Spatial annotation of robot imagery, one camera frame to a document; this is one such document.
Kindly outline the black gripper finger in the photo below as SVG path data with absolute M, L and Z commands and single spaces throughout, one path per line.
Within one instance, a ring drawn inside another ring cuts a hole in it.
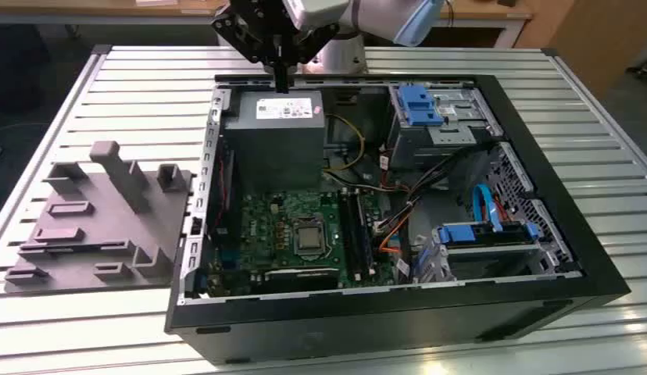
M 298 63 L 309 63 L 325 44 L 340 31 L 340 24 L 330 23 L 309 31 L 290 27 L 281 37 L 281 92 L 288 93 L 292 87 L 293 69 Z
M 250 33 L 249 26 L 241 23 L 241 18 L 232 9 L 221 9 L 217 12 L 212 28 L 250 63 L 264 65 L 265 71 L 273 75 L 274 89 L 282 93 L 284 65 L 277 60 L 273 41 Z

